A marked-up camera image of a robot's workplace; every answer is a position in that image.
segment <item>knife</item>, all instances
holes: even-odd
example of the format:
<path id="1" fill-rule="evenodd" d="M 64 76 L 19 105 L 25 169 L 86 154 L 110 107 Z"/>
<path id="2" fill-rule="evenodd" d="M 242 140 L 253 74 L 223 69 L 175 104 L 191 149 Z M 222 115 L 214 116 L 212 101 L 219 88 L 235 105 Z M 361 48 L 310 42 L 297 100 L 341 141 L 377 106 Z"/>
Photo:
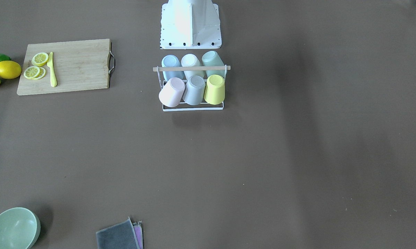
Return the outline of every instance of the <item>knife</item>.
<path id="1" fill-rule="evenodd" d="M 48 62 L 46 65 L 49 67 L 49 81 L 52 87 L 57 85 L 56 75 L 54 74 L 54 66 L 53 66 L 53 52 L 50 52 L 48 55 Z"/>

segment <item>bowl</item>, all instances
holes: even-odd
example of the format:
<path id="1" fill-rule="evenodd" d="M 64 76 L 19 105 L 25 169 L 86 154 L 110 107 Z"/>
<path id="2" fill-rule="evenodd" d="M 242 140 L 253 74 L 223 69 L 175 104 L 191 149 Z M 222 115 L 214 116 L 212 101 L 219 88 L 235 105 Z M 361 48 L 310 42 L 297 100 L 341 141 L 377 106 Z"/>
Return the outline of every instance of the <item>bowl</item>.
<path id="1" fill-rule="evenodd" d="M 39 233 L 39 218 L 26 208 L 15 207 L 0 214 L 0 249 L 31 248 Z"/>

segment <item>cutting board handle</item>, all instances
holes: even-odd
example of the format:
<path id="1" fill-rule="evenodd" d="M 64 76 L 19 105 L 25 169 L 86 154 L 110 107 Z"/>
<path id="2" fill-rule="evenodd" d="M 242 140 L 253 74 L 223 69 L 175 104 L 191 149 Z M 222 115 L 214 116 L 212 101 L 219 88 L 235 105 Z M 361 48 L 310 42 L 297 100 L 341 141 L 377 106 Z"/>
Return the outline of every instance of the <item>cutting board handle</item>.
<path id="1" fill-rule="evenodd" d="M 113 58 L 113 67 L 108 71 L 108 74 L 111 76 L 111 74 L 114 72 L 114 69 L 116 68 L 116 58 L 114 57 L 113 53 L 110 50 L 110 61 L 109 65 L 111 64 L 111 58 Z"/>

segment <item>cup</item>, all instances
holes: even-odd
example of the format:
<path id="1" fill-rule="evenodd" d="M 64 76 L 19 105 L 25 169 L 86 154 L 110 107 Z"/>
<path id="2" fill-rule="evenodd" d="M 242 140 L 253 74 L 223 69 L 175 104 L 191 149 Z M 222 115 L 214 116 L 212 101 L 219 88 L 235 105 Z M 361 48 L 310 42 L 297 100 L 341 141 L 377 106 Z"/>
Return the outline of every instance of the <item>cup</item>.
<path id="1" fill-rule="evenodd" d="M 200 66 L 200 61 L 197 56 L 193 54 L 187 54 L 182 57 L 182 66 Z M 193 75 L 198 75 L 200 77 L 205 76 L 205 71 L 184 71 L 186 79 L 191 78 Z"/>
<path id="2" fill-rule="evenodd" d="M 216 51 L 206 52 L 202 56 L 202 63 L 204 66 L 225 66 L 224 62 Z M 206 70 L 206 73 L 207 77 L 210 77 L 213 74 L 217 74 L 225 78 L 225 70 Z"/>
<path id="3" fill-rule="evenodd" d="M 207 79 L 204 99 L 208 104 L 220 104 L 225 100 L 225 79 L 213 74 Z"/>
<path id="4" fill-rule="evenodd" d="M 167 55 L 162 59 L 162 67 L 167 66 L 181 66 L 179 59 L 174 55 Z M 163 77 L 166 81 L 173 77 L 183 79 L 185 77 L 183 71 L 164 71 Z"/>
<path id="5" fill-rule="evenodd" d="M 205 81 L 198 75 L 193 75 L 186 82 L 183 100 L 190 105 L 198 105 L 202 102 L 205 92 Z"/>
<path id="6" fill-rule="evenodd" d="M 185 83 L 177 77 L 171 78 L 159 92 L 159 100 L 163 105 L 176 107 L 185 91 Z"/>

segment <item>cutting board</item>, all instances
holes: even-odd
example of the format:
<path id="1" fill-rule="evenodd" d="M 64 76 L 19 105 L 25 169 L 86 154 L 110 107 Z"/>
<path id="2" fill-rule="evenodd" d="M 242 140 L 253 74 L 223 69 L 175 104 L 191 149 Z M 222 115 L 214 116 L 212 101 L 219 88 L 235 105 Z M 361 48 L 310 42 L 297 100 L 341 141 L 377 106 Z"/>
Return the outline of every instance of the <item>cutting board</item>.
<path id="1" fill-rule="evenodd" d="M 17 94 L 62 93 L 108 88 L 110 50 L 110 39 L 29 44 Z M 23 76 L 25 69 L 32 66 L 31 59 L 39 52 L 47 54 L 53 52 L 56 87 L 51 87 L 50 72 L 46 64 L 43 66 L 46 69 L 46 75 L 42 79 L 32 80 Z"/>

